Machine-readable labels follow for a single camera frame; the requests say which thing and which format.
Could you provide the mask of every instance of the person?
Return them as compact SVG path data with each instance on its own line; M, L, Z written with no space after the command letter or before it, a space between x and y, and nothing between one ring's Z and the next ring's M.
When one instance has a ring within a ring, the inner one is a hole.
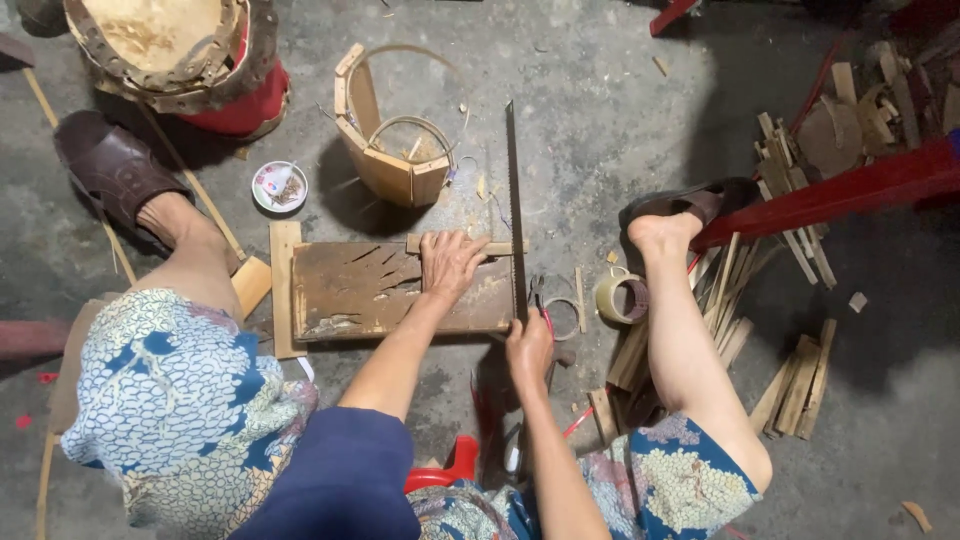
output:
M403 423L420 363L489 238L424 234L422 293L340 402L315 411L316 388L284 381L239 329L229 279L238 260L219 230L172 177L147 180L149 196L128 197L121 210L173 253L94 320L79 414L60 441L67 457L120 486L134 527L231 540L706 538L770 482L769 456L689 291L687 245L715 215L700 210L702 198L628 226L646 266L651 374L673 414L575 459L544 383L552 336L531 310L525 327L513 322L507 361L532 489L485 493L458 480L405 497L413 442Z

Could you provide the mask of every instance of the left hand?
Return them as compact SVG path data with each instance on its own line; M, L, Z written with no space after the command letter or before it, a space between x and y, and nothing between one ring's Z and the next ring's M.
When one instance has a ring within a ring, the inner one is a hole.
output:
M436 236L425 233L420 239L423 294L452 309L473 284L473 272L487 258L480 250L489 243L488 234L471 240L463 231L441 231Z

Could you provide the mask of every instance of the saw blade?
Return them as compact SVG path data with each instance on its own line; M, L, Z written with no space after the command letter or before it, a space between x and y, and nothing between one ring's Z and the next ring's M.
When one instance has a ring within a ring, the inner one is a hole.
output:
M527 269L523 261L523 224L520 223L520 177L516 165L516 126L514 100L507 104L507 162L510 179L510 233L514 256L514 311L516 318L527 324Z

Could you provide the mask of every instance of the brown slipper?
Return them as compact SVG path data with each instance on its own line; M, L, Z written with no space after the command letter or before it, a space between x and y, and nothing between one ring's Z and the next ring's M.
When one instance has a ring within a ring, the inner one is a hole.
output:
M620 211L620 227L626 231L641 215L668 216L683 212L692 213L706 226L715 217L746 208L759 195L759 186L749 178L727 178L689 189L641 195Z
M60 122L54 146L71 180L94 206L169 253L167 246L137 226L136 215L147 201L167 191L183 195L190 204L195 204L194 196L142 140L110 124L96 110L78 110Z

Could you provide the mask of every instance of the pliers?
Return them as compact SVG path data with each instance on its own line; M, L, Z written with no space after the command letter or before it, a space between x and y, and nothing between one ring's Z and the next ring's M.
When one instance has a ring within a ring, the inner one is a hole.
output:
M546 312L543 300L543 274L534 274L530 279L530 297L527 299L527 306L537 306L540 317L546 321L546 327L550 330L550 336L555 337L553 333L553 321L550 320L550 314Z

